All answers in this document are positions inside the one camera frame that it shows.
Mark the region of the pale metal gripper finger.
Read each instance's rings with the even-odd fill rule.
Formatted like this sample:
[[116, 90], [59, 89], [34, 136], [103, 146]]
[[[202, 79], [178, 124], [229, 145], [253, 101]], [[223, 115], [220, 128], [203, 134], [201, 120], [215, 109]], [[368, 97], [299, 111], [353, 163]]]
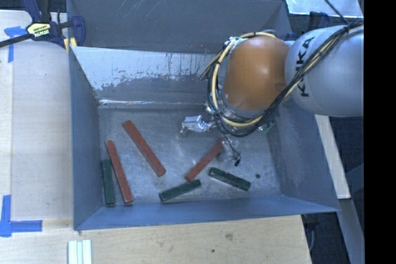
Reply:
[[193, 125], [193, 126], [182, 126], [180, 133], [183, 137], [187, 137], [189, 134], [203, 134], [208, 131], [206, 126]]
[[185, 126], [204, 126], [206, 122], [201, 115], [198, 116], [186, 116], [184, 118]]

